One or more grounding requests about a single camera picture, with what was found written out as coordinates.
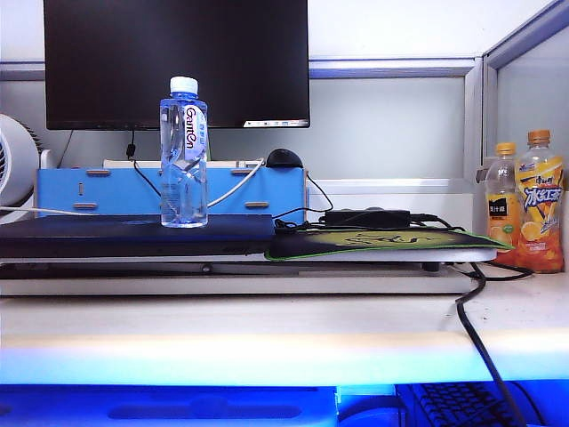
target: orange juice bottle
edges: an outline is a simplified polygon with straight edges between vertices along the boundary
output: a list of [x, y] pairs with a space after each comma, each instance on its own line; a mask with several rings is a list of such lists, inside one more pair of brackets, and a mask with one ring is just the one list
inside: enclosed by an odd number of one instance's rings
[[514, 249], [498, 250], [495, 261], [516, 264], [516, 246], [519, 236], [519, 201], [516, 193], [515, 142], [496, 144], [496, 156], [486, 174], [487, 233]]
[[517, 265], [537, 273], [562, 271], [560, 213], [563, 159], [549, 149], [550, 133], [528, 133], [529, 150], [516, 161], [516, 184], [522, 205]]

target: iced tea bottle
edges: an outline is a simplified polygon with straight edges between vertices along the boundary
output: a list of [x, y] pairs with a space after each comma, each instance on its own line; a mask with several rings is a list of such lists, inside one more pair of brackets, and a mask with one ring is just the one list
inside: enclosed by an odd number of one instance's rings
[[537, 273], [556, 273], [564, 267], [560, 214], [563, 160], [549, 149], [550, 133], [528, 133], [529, 150], [516, 161], [516, 184], [522, 225], [517, 265]]

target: keyboard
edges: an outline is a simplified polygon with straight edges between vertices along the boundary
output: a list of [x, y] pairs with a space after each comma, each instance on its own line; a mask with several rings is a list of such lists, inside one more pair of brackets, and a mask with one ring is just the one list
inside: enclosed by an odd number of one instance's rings
[[[403, 386], [414, 412], [431, 427], [516, 427], [504, 400], [482, 383], [428, 383]], [[423, 425], [415, 420], [416, 425]]]

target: black computer mouse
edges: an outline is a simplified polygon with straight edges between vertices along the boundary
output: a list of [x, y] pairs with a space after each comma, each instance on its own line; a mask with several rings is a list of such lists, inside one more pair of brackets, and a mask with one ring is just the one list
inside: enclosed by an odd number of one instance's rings
[[289, 149], [273, 149], [265, 162], [266, 167], [302, 167], [300, 157]]

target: white shelf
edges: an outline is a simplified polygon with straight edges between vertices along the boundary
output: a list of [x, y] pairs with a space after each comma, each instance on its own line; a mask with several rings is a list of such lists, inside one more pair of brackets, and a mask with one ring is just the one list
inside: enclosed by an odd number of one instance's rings
[[[491, 282], [466, 305], [503, 377], [518, 380], [569, 378], [567, 307], [567, 273]], [[0, 321], [2, 383], [490, 379], [452, 296], [6, 297]]]

